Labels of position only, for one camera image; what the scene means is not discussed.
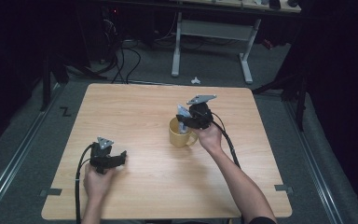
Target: hand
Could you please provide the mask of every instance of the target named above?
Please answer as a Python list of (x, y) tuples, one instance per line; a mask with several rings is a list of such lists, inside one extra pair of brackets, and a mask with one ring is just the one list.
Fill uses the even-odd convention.
[(86, 173), (84, 177), (84, 187), (89, 201), (101, 203), (104, 196), (108, 193), (112, 184), (113, 176), (116, 173), (116, 168), (106, 170), (104, 175), (98, 174), (95, 167), (89, 163), (86, 164)]
[(191, 131), (197, 134), (202, 147), (205, 148), (209, 154), (222, 151), (222, 132), (213, 123), (207, 129), (192, 129)]

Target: sleeve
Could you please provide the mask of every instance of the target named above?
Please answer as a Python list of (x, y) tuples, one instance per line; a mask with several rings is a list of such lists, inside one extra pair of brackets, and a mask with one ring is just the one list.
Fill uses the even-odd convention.
[(249, 224), (276, 224), (269, 217), (255, 217)]

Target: table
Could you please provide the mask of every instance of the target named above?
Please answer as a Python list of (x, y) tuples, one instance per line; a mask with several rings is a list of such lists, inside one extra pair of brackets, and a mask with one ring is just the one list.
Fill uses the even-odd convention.
[[(273, 10), (269, 8), (268, 5), (258, 5), (255, 1), (251, 0), (182, 0), (180, 1), (186, 3), (197, 3), (197, 4), (206, 4), (211, 6), (218, 7), (236, 7), (236, 8), (250, 8), (250, 9), (259, 9), (259, 10)], [(299, 13), (301, 8), (289, 7), (286, 1), (281, 1), (280, 12), (294, 12)], [(246, 46), (244, 52), (240, 53), (239, 58), (241, 62), (243, 76), (247, 84), (252, 84), (252, 74), (249, 69), (248, 56), (252, 49), (252, 45), (255, 41), (255, 36), (257, 35), (258, 27), (261, 20), (256, 19), (252, 25), (238, 25), (238, 24), (228, 24), (221, 22), (207, 22), (207, 21), (196, 21), (196, 20), (183, 20), (182, 13), (178, 13), (178, 19), (176, 24), (176, 43), (175, 50), (173, 52), (173, 61), (172, 61), (172, 72), (173, 77), (179, 76), (180, 70), (180, 48), (181, 48), (181, 35), (197, 35), (204, 37), (214, 37), (214, 38), (224, 38), (224, 39), (233, 39), (246, 41)]]
[[(83, 150), (98, 136), (113, 140), (112, 154), (127, 150), (103, 208), (107, 219), (240, 217), (217, 165), (197, 142), (176, 148), (168, 124), (177, 104), (196, 94), (216, 94), (208, 102), (224, 122), (239, 163), (265, 193), (277, 217), (291, 205), (252, 92), (245, 88), (91, 84), (78, 111), (52, 182), (61, 195), (49, 195), (44, 219), (75, 219), (75, 174)], [(226, 141), (222, 144), (228, 156)], [(81, 173), (83, 180), (84, 167)], [(80, 184), (81, 210), (87, 195)]]

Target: forearm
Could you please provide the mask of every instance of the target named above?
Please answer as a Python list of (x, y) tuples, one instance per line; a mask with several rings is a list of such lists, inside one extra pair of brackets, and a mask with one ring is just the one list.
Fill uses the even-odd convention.
[(89, 200), (86, 205), (82, 224), (99, 224), (101, 222), (102, 204), (102, 199)]
[(234, 202), (245, 221), (249, 223), (255, 217), (269, 217), (277, 222), (266, 197), (257, 184), (223, 150), (214, 150), (210, 154), (222, 172)]

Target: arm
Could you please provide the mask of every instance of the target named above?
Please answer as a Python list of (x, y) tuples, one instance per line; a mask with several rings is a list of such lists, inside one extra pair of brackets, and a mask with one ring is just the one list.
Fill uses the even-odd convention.
[(104, 197), (108, 193), (116, 169), (109, 169), (104, 175), (98, 174), (89, 163), (86, 165), (84, 187), (89, 196), (82, 223), (100, 223)]
[(269, 202), (257, 184), (244, 173), (223, 151), (222, 134), (212, 124), (205, 130), (193, 130), (201, 145), (211, 155), (225, 178), (235, 204), (249, 223), (255, 217), (269, 217), (277, 222)]

